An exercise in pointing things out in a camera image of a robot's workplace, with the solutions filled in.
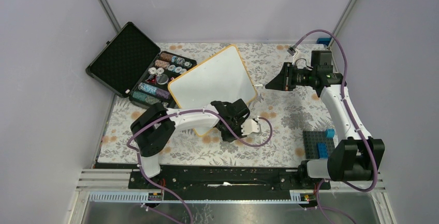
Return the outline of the yellow framed whiteboard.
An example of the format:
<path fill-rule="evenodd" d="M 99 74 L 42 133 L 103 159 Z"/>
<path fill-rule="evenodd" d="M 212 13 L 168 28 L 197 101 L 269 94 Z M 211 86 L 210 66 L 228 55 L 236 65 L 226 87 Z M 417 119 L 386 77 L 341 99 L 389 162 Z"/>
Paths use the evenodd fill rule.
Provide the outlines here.
<path fill-rule="evenodd" d="M 249 104 L 257 95 L 235 45 L 227 46 L 169 82 L 168 91 L 181 110 L 195 110 L 178 116 L 175 130 L 193 129 L 198 136 L 208 133 L 219 121 L 216 116 L 201 112 L 203 108 L 214 111 L 211 102 L 242 99 Z"/>

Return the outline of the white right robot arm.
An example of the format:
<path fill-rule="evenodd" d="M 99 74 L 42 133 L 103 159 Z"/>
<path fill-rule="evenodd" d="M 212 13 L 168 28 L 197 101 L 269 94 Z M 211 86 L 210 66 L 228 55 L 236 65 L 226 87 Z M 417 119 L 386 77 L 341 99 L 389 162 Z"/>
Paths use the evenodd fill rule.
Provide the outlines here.
<path fill-rule="evenodd" d="M 333 121 L 339 143 L 327 159 L 311 159 L 297 174 L 299 186 L 311 188 L 318 178 L 336 182 L 377 181 L 378 168 L 385 151 L 381 139 L 375 139 L 360 121 L 348 96 L 341 73 L 333 71 L 330 51 L 312 51 L 311 65 L 298 68 L 284 63 L 280 73 L 266 84 L 266 89 L 292 91 L 308 86 L 325 104 Z"/>

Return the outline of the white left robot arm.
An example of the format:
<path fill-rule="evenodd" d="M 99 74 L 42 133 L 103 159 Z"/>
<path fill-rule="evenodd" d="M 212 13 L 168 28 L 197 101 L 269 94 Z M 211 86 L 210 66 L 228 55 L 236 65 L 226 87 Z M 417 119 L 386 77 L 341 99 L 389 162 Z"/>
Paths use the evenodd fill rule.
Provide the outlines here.
<path fill-rule="evenodd" d="M 187 110 L 155 103 L 130 126 L 143 170 L 140 180 L 147 188 L 155 188 L 160 183 L 158 154 L 170 137 L 175 132 L 195 128 L 216 128 L 226 142 L 260 132 L 258 122 L 250 118 L 250 110 L 242 99 L 213 101 L 200 109 Z"/>

